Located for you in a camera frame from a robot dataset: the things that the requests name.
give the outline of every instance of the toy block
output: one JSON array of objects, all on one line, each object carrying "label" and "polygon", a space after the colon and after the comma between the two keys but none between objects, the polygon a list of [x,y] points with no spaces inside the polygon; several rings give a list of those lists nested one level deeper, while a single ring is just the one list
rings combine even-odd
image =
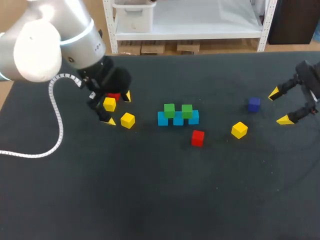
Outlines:
[{"label": "toy block", "polygon": [[192,105],[183,104],[182,105],[182,118],[183,119],[192,119]]},{"label": "toy block", "polygon": [[205,132],[194,130],[192,133],[191,145],[202,147],[204,145]]},{"label": "toy block", "polygon": [[174,126],[183,126],[184,125],[184,119],[182,118],[181,111],[175,112],[175,117],[173,118],[173,125]]},{"label": "toy block", "polygon": [[175,104],[165,104],[164,105],[164,117],[167,119],[173,119],[175,117],[176,110]]},{"label": "toy block", "polygon": [[116,102],[119,101],[121,94],[120,93],[108,93],[106,95],[108,98],[114,98]]},{"label": "toy block", "polygon": [[136,118],[130,113],[125,113],[121,118],[121,125],[130,129],[136,123]]},{"label": "toy block", "polygon": [[158,111],[158,126],[168,126],[169,121],[168,118],[165,118],[164,111]]},{"label": "toy block", "polygon": [[247,134],[247,131],[248,131],[248,127],[244,125],[242,122],[238,122],[236,125],[232,127],[231,133],[237,139],[240,139]]},{"label": "toy block", "polygon": [[193,110],[192,111],[192,118],[188,119],[189,125],[197,125],[199,124],[199,111]]},{"label": "toy block", "polygon": [[116,109],[116,100],[112,97],[106,97],[103,102],[104,109],[108,112],[114,112]]},{"label": "toy block", "polygon": [[260,98],[251,97],[249,100],[248,111],[251,113],[257,113],[260,108]]}]

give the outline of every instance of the cyan cube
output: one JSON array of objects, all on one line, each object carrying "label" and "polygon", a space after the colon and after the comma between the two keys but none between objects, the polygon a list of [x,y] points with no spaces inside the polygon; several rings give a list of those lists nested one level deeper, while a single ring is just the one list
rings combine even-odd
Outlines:
[{"label": "cyan cube", "polygon": [[169,121],[168,118],[165,118],[164,111],[158,111],[158,126],[168,126]]},{"label": "cyan cube", "polygon": [[189,125],[197,125],[199,124],[199,111],[193,110],[192,111],[192,118],[188,119]]},{"label": "cyan cube", "polygon": [[257,113],[260,108],[260,98],[251,97],[249,100],[248,111],[251,113]]},{"label": "cyan cube", "polygon": [[183,126],[184,119],[182,118],[182,111],[176,111],[175,116],[173,118],[173,125],[174,126]]}]

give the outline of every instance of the black table surface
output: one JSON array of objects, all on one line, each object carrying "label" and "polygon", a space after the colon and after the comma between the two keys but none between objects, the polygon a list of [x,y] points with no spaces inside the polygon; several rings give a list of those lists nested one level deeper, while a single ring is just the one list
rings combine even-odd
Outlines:
[{"label": "black table surface", "polygon": [[[88,90],[59,80],[60,148],[41,159],[0,156],[0,240],[320,238],[319,116],[280,126],[303,94],[268,99],[302,60],[320,54],[114,57],[133,77],[117,126],[99,122]],[[261,98],[258,113],[248,113],[250,97]],[[165,103],[192,104],[200,124],[159,127]],[[130,130],[125,112],[136,118]],[[238,140],[240,121],[248,133]],[[205,131],[202,148],[191,146],[193,130]],[[48,83],[15,83],[0,112],[0,149],[40,154],[57,138]]]}]

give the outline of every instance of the dark blue cube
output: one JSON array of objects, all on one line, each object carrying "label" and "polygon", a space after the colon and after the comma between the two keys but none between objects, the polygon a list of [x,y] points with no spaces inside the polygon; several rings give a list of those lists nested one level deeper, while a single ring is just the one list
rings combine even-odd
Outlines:
[{"label": "dark blue cube", "polygon": [[260,98],[251,97],[249,100],[248,111],[251,113],[257,113],[260,108]]}]

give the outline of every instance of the cardboard box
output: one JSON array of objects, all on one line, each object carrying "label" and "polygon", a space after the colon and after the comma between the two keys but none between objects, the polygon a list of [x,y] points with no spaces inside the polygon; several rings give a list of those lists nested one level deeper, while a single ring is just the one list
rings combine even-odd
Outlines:
[{"label": "cardboard box", "polygon": [[200,42],[198,40],[180,40],[178,41],[177,51],[194,52],[200,51]]},{"label": "cardboard box", "polygon": [[141,46],[142,54],[163,54],[165,52],[165,41],[143,41]]},{"label": "cardboard box", "polygon": [[119,41],[118,53],[120,55],[140,55],[141,41]]}]

